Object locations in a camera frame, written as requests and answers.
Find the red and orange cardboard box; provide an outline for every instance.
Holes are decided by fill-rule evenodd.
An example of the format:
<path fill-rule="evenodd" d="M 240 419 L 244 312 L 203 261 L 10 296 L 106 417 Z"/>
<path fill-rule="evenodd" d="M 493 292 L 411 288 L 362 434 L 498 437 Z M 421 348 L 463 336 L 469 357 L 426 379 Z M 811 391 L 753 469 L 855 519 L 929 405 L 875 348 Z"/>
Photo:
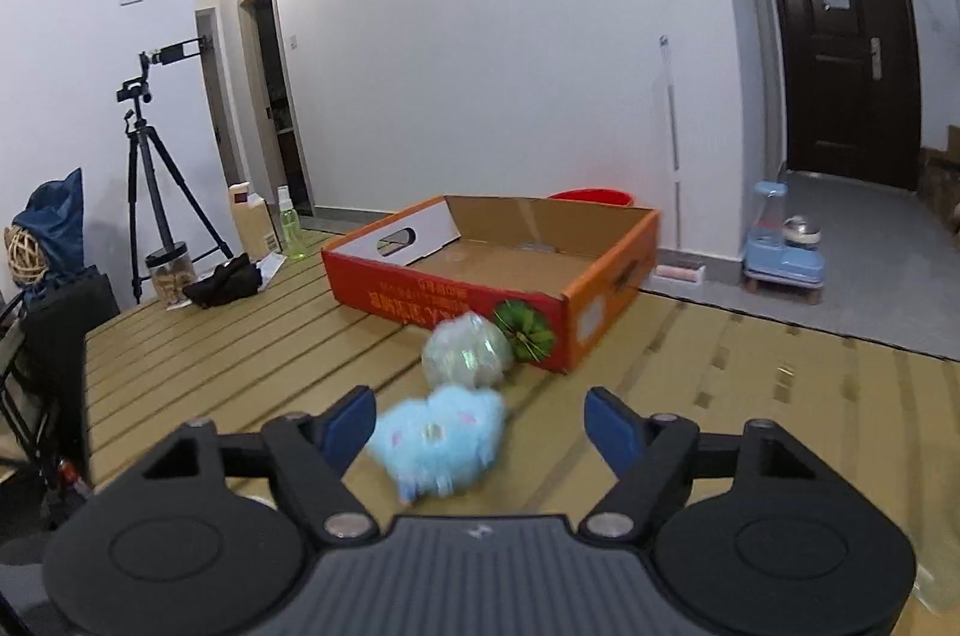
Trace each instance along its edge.
<path fill-rule="evenodd" d="M 568 372 L 630 305 L 656 261 L 659 211 L 448 195 L 330 241 L 344 305 L 433 329 L 476 311 L 517 358 Z"/>

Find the metal bowl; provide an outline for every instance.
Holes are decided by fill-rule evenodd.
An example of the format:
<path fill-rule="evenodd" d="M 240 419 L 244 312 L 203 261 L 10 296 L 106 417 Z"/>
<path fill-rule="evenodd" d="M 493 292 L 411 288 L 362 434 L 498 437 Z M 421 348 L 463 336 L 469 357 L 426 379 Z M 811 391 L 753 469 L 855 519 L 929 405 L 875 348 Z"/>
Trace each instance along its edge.
<path fill-rule="evenodd" d="M 784 238 L 800 246 L 820 243 L 820 228 L 805 216 L 791 216 L 784 222 Z"/>

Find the jar lid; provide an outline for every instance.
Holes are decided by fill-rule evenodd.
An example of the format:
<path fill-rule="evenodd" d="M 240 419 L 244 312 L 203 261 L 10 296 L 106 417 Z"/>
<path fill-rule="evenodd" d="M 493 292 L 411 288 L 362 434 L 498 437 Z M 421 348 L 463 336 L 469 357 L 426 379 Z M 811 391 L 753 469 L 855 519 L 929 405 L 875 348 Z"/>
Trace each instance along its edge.
<path fill-rule="evenodd" d="M 160 247 L 155 252 L 147 254 L 144 257 L 143 262 L 147 263 L 147 268 L 152 270 L 154 268 L 162 267 L 163 265 L 174 262 L 175 259 L 183 257 L 186 254 L 186 243 L 182 240 L 178 240 L 172 249 L 165 249 Z"/>

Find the door handle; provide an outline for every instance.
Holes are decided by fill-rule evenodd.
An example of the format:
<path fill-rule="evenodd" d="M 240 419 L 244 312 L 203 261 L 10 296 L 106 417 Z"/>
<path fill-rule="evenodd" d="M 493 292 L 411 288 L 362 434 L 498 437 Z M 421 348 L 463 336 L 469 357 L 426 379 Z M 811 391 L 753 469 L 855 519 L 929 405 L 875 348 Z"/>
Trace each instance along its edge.
<path fill-rule="evenodd" d="M 883 59 L 880 56 L 880 38 L 870 38 L 870 57 L 874 66 L 874 80 L 883 78 Z"/>

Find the beige bottle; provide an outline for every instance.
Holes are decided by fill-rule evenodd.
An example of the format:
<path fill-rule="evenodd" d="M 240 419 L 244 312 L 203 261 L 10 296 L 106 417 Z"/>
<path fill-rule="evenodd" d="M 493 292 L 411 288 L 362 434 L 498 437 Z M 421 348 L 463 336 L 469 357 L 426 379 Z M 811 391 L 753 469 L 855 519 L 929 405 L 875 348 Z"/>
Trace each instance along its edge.
<path fill-rule="evenodd" d="M 230 212 L 251 262 L 260 262 L 270 252 L 280 252 L 280 240 L 270 219 L 267 201 L 251 193 L 248 182 L 230 187 Z"/>

